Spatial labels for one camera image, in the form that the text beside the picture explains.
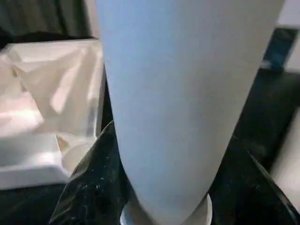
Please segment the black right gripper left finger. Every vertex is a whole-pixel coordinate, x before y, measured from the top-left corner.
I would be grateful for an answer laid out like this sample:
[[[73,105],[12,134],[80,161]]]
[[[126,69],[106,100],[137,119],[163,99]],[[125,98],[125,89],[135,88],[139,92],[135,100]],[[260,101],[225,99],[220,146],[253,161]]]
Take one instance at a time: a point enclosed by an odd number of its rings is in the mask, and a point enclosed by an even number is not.
[[[49,224],[119,225],[127,202],[128,180],[111,121],[74,169]]]

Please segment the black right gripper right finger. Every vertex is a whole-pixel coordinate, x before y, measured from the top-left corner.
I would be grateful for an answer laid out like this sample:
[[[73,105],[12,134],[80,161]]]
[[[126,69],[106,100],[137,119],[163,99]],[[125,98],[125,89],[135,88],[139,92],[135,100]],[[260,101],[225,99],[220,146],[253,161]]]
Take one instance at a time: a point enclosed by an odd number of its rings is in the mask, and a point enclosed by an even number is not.
[[[209,190],[213,225],[298,225],[300,214],[249,153],[233,137]]]

